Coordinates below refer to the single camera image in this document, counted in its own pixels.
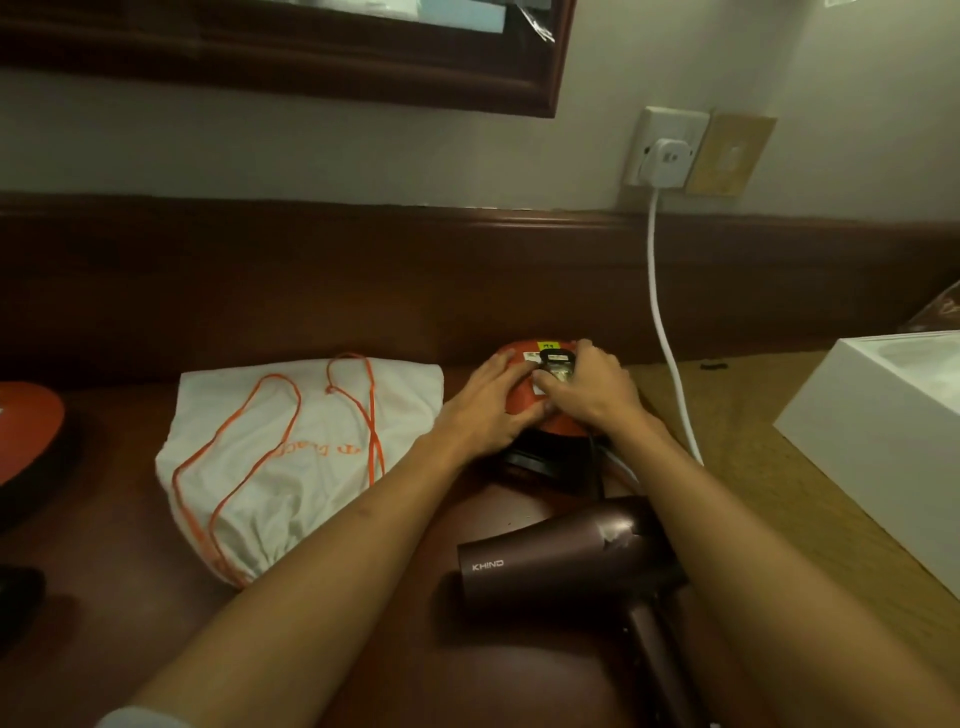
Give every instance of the white wall outlet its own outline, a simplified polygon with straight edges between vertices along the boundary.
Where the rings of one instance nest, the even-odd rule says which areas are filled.
[[[653,150],[658,139],[680,139],[690,145],[690,162],[700,150],[700,142],[710,123],[710,115],[704,111],[682,111],[647,107],[640,115],[636,129],[634,148],[630,151],[624,184],[644,184],[640,178],[640,167]],[[684,186],[685,180],[676,186]]]

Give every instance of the charger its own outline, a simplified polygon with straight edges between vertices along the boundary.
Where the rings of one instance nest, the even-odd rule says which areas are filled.
[[[684,424],[687,446],[690,448],[690,454],[703,465],[704,458],[700,454],[697,439],[693,435],[690,414],[686,411],[686,397],[684,396],[684,384],[680,379],[680,370],[677,368],[677,360],[670,350],[670,342],[667,341],[666,331],[663,329],[663,320],[660,317],[660,301],[657,296],[657,262],[654,256],[657,203],[660,201],[660,191],[671,187],[683,187],[692,166],[693,149],[689,144],[681,139],[662,138],[658,139],[650,148],[640,165],[637,177],[640,183],[648,184],[654,188],[650,197],[650,212],[647,215],[647,284],[650,289],[650,312],[653,315],[657,338],[660,340],[660,349],[663,351],[667,368],[670,370],[670,376],[673,379],[673,388],[677,395],[677,407],[680,410],[680,419]]]
[[[655,189],[683,187],[693,167],[693,148],[682,139],[658,139],[643,158],[637,181]]]

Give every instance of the mirror frame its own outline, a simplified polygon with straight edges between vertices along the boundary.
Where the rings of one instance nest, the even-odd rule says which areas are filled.
[[[0,64],[553,117],[576,0],[543,40],[264,0],[0,0]]]

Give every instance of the switch plate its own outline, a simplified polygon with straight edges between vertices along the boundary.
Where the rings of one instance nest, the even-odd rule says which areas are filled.
[[[686,181],[687,194],[742,194],[776,126],[777,119],[769,116],[714,115]]]
[[[704,138],[709,123],[710,115],[704,111],[683,111],[663,107],[647,107],[644,109],[637,124],[634,148],[631,150],[630,159],[627,161],[623,183],[641,184],[639,178],[640,167],[658,139],[685,141],[690,145],[691,156],[696,158],[697,150],[700,149],[700,142]]]

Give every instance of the white drawstring bag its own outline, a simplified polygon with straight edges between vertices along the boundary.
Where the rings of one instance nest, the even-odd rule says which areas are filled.
[[[395,465],[443,400],[440,367],[352,354],[190,372],[156,475],[190,545],[244,587]]]

